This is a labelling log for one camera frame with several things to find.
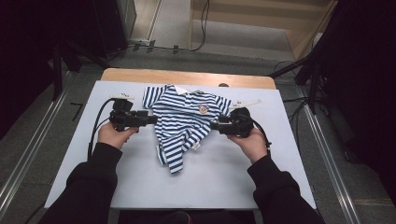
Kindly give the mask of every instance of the embroidered patch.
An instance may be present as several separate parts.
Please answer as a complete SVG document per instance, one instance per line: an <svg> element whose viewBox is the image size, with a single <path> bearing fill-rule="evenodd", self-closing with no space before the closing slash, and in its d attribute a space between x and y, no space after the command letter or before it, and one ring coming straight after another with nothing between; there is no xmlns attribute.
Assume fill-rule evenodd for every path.
<svg viewBox="0 0 396 224"><path fill-rule="evenodd" d="M201 114L206 114L208 110L209 110L209 105L207 103L203 103L199 105L199 112Z"/></svg>

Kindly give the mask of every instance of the blue and white striped shirt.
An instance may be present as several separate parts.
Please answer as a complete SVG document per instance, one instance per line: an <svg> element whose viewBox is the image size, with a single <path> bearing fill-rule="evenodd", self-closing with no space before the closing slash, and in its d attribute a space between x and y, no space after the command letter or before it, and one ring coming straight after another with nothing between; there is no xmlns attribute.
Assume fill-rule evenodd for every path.
<svg viewBox="0 0 396 224"><path fill-rule="evenodd" d="M171 174L183 169L182 154L210 132L210 121L220 114L228 116L231 101L202 91L178 94L174 85L146 87L143 107L158 117L155 133L158 156L168 164Z"/></svg>

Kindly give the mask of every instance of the white tabletop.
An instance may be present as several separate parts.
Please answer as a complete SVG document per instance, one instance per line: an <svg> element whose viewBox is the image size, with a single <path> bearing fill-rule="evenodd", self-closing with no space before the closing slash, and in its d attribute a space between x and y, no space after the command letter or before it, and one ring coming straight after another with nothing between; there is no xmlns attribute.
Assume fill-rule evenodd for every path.
<svg viewBox="0 0 396 224"><path fill-rule="evenodd" d="M134 96L132 110L141 110L144 89L163 84L97 81L79 125L67 150L59 173L53 183L45 207L49 207L62 193L65 181L80 162L87 160L88 143L96 116L111 94L128 93ZM304 167L294 142L285 108L277 90L223 88L207 86L180 87L214 93L233 101L261 103L247 108L251 117L260 123L272 142L272 158L280 170L289 171L300 186L303 198L314 208ZM111 111L110 103L100 120ZM154 126L140 128L124 145L117 167L119 184L111 207L120 209L152 208L226 208L255 209L254 183L247 173L249 159L239 146L225 135L212 131L201 141L196 151L183 155L184 169L170 175L168 167L161 166L155 146Z"/></svg>

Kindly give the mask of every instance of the person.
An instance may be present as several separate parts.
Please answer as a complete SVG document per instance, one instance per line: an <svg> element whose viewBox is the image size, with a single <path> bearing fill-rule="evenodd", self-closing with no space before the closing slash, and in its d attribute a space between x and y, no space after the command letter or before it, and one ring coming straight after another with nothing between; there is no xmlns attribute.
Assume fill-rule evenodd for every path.
<svg viewBox="0 0 396 224"><path fill-rule="evenodd" d="M138 128L117 132L111 122L103 125L92 157L80 163L70 174L60 197L38 223L107 223L108 212L117 186L116 167L120 149ZM324 223L318 213L301 197L297 182L281 172L267 154L262 133L254 128L249 137L227 136L241 147L252 165L247 172L256 190L253 198L264 223ZM181 222L183 213L165 217L162 223Z"/></svg>

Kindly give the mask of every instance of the black sweatshirt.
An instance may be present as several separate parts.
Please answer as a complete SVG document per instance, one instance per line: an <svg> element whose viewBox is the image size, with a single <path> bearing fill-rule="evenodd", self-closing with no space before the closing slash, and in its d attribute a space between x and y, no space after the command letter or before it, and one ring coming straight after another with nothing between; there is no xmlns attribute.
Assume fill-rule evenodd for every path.
<svg viewBox="0 0 396 224"><path fill-rule="evenodd" d="M122 152L97 143L89 161L79 164L67 178L66 188L39 223L107 223L117 186L116 166ZM253 197L267 223L324 223L300 196L298 184L280 172L270 156L248 168L256 184Z"/></svg>

